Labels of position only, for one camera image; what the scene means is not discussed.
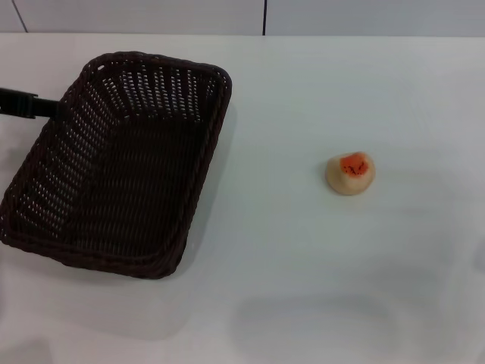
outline white table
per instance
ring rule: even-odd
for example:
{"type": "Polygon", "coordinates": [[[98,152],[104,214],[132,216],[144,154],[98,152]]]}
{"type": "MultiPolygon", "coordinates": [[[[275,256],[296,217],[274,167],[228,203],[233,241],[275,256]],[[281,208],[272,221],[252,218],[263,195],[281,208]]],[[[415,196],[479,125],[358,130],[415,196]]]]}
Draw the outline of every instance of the white table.
{"type": "MultiPolygon", "coordinates": [[[[2,246],[1,364],[485,363],[485,39],[0,35],[0,85],[118,50],[233,78],[189,245],[160,281],[2,246]],[[337,196],[355,150],[377,179],[337,196]]],[[[44,123],[0,117],[3,190],[44,123]]]]}

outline woven pattern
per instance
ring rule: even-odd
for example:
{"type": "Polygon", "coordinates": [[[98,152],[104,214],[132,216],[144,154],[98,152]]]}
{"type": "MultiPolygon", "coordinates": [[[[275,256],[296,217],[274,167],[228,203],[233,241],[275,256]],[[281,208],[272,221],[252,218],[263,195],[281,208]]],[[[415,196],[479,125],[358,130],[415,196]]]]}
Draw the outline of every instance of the woven pattern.
{"type": "Polygon", "coordinates": [[[2,241],[79,268],[173,273],[231,86],[218,67],[160,55],[92,60],[5,192],[2,241]]]}

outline white wall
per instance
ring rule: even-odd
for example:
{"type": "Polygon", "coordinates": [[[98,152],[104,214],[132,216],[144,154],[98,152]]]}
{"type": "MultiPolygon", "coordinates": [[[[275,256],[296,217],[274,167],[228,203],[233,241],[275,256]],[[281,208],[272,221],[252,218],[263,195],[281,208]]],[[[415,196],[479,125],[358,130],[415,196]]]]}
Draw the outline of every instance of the white wall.
{"type": "Polygon", "coordinates": [[[0,0],[0,32],[23,32],[22,23],[10,0],[0,0]]]}
{"type": "Polygon", "coordinates": [[[485,0],[268,0],[266,34],[485,36],[485,0]]]}
{"type": "Polygon", "coordinates": [[[264,0],[15,2],[29,32],[261,35],[264,9],[264,0]]]}

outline beige base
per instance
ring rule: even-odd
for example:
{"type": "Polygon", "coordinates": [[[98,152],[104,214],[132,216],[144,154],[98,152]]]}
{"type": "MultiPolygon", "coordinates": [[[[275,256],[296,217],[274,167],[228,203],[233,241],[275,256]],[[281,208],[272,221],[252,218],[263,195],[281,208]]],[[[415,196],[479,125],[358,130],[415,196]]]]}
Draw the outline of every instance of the beige base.
{"type": "Polygon", "coordinates": [[[350,177],[340,169],[340,159],[354,153],[342,154],[328,160],[325,178],[328,184],[336,192],[342,195],[357,195],[364,192],[372,183],[376,175],[376,168],[372,158],[367,154],[365,161],[369,164],[369,169],[359,177],[350,177]]]}

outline dark brown wicker basket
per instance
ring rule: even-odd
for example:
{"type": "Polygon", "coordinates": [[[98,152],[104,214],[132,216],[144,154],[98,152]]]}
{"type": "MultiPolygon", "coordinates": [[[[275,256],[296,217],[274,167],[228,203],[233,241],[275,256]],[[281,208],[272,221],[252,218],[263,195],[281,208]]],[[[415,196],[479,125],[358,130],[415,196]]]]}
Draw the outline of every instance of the dark brown wicker basket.
{"type": "Polygon", "coordinates": [[[56,116],[5,192],[3,243],[78,268],[173,273],[231,86],[219,67],[119,52],[88,63],[55,105],[10,100],[4,114],[56,116]]]}

